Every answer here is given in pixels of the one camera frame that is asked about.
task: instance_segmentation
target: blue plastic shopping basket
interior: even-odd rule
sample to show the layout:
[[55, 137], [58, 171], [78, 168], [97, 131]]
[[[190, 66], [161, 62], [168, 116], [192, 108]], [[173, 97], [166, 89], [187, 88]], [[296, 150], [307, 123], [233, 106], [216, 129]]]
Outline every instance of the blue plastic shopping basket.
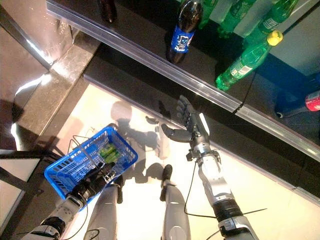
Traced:
[[108, 144], [114, 144], [121, 157], [113, 166], [115, 172], [112, 180], [119, 177], [127, 168], [138, 159], [138, 154], [133, 148], [110, 126], [103, 128], [93, 137], [76, 147], [68, 155], [48, 166], [44, 171], [45, 178], [53, 186], [62, 199], [80, 182], [95, 165], [104, 163], [99, 155], [101, 149]]

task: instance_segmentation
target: blue bottle label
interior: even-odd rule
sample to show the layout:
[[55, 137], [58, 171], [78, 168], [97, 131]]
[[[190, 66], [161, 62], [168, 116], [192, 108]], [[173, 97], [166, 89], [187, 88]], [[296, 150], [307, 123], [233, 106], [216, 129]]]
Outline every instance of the blue bottle label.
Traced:
[[177, 53], [187, 53], [189, 50], [189, 44], [191, 43], [194, 34], [195, 31], [184, 32], [178, 26], [175, 26], [171, 41], [171, 48]]

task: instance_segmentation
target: white floor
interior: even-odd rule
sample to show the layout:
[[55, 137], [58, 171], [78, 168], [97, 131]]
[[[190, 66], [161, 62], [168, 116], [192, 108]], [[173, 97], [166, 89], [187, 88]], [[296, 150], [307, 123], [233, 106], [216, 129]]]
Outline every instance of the white floor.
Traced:
[[[125, 181], [123, 203], [117, 206], [118, 240], [159, 240], [161, 237], [165, 203], [159, 200], [160, 180], [154, 178], [156, 175], [150, 176], [151, 168], [156, 163], [163, 167], [166, 164], [173, 166], [171, 179], [177, 184], [184, 199], [190, 186], [194, 163], [187, 162], [185, 157], [189, 145], [168, 140], [161, 131], [158, 132], [159, 125], [149, 124], [146, 116], [145, 112], [128, 102], [89, 85], [57, 136], [60, 139], [57, 147], [67, 153], [73, 135], [90, 137], [109, 123], [115, 123], [119, 125], [120, 134], [126, 136], [138, 153], [138, 163], [134, 167], [136, 177]], [[225, 178], [242, 212], [267, 208], [247, 215], [260, 240], [320, 239], [320, 207], [230, 154], [223, 151], [219, 153]], [[89, 214], [94, 204], [94, 200], [89, 204]], [[197, 172], [187, 210], [194, 214], [213, 214]], [[77, 214], [63, 236], [64, 239], [79, 229], [85, 215], [86, 210]], [[89, 217], [73, 240], [83, 239], [88, 222]], [[189, 222], [192, 240], [205, 240], [218, 230], [218, 222], [212, 218], [189, 216]], [[223, 238], [218, 233], [211, 239]]]
[[[28, 181], [39, 159], [0, 159], [0, 167], [23, 181]], [[0, 180], [0, 235], [5, 230], [22, 190]]]

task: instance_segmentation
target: yellow bottle cap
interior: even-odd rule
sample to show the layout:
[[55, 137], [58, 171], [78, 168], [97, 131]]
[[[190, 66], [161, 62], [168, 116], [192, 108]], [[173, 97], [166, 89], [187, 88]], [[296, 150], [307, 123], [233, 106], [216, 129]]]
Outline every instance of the yellow bottle cap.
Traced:
[[280, 43], [284, 39], [283, 34], [280, 31], [274, 30], [273, 32], [269, 33], [266, 40], [268, 41], [268, 44], [271, 46], [276, 46], [278, 43]]

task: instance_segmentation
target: bottle label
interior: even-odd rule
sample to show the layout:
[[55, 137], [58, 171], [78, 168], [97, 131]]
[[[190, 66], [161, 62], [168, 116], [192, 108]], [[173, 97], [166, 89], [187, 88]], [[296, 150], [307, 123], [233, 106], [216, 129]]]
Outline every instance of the bottle label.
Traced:
[[194, 34], [195, 31], [184, 32], [178, 26], [175, 26], [171, 41], [171, 48], [177, 53], [187, 53]]
[[305, 97], [305, 105], [306, 107], [314, 112], [320, 110], [320, 90], [315, 91], [308, 96]]
[[252, 5], [253, 3], [238, 0], [232, 5], [230, 12], [236, 19], [243, 19]]
[[237, 79], [242, 79], [251, 70], [252, 67], [242, 64], [241, 57], [239, 57], [230, 67], [231, 75]]
[[266, 17], [262, 23], [259, 24], [260, 30], [265, 33], [269, 34], [273, 30], [275, 30], [280, 23], [273, 20], [272, 17]]

